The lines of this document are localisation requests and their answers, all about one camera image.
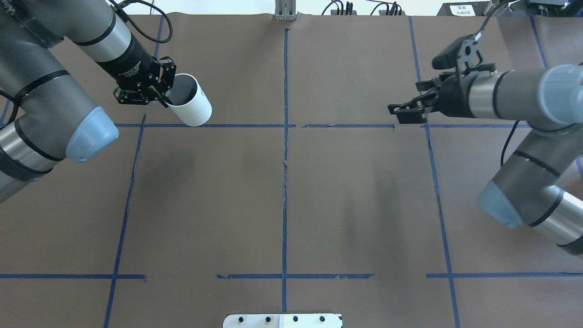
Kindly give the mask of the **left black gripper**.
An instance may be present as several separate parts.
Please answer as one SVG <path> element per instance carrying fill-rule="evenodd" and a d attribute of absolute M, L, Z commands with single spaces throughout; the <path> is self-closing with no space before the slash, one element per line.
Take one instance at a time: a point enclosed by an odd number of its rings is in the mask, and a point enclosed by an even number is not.
<path fill-rule="evenodd" d="M 119 58 L 97 63 L 117 83 L 114 97 L 122 105 L 173 104 L 168 93 L 174 85 L 177 65 L 169 56 L 150 56 L 138 42 L 131 42 Z"/>

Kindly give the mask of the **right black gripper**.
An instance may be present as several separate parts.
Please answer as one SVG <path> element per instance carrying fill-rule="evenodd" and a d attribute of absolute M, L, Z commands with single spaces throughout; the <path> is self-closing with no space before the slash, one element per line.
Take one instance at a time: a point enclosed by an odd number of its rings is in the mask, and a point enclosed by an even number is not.
<path fill-rule="evenodd" d="M 475 118 L 469 108 L 469 91 L 478 73 L 458 77 L 456 73 L 440 73 L 427 81 L 418 81 L 418 92 L 427 92 L 429 98 L 414 97 L 402 104 L 388 104 L 389 113 L 396 115 L 400 124 L 424 124 L 431 112 L 441 112 L 450 118 Z"/>

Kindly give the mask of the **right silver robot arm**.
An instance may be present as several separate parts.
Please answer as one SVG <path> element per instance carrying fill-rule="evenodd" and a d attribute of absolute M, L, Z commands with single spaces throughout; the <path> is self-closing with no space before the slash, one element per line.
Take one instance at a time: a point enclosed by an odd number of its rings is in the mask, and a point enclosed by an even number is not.
<path fill-rule="evenodd" d="M 479 207 L 508 228 L 530 226 L 581 257 L 582 200 L 557 181 L 582 154 L 582 66 L 498 72 L 482 64 L 416 87 L 419 96 L 388 106 L 400 124 L 425 123 L 433 112 L 527 122 L 530 133 L 487 183 Z"/>

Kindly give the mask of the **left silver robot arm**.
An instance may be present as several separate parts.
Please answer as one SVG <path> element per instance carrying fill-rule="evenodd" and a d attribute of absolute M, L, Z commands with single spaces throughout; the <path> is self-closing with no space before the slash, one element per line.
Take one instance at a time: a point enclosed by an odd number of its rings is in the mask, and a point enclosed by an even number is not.
<path fill-rule="evenodd" d="M 116 125 L 50 48 L 69 39 L 116 82 L 120 104 L 171 104 L 176 65 L 155 58 L 129 30 L 129 0 L 3 0 L 1 95 L 13 113 L 1 129 L 1 201 L 64 159 L 93 158 L 119 135 Z"/>

